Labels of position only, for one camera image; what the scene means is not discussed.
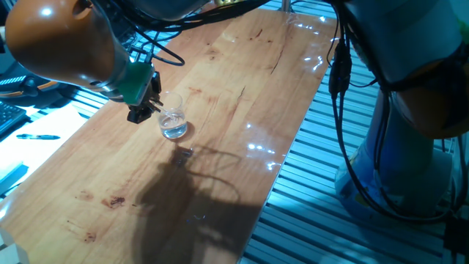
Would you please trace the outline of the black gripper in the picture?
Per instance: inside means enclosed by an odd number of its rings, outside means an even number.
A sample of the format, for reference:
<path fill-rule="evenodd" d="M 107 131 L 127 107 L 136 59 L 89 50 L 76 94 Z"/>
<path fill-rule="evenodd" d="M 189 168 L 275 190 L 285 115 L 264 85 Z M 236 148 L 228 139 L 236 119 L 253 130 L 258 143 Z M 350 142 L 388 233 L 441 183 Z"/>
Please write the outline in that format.
<path fill-rule="evenodd" d="M 160 101 L 161 82 L 160 73 L 154 72 L 152 77 L 142 85 L 137 86 L 131 96 L 127 121 L 139 124 L 147 119 L 147 108 L 152 112 L 161 112 Z"/>

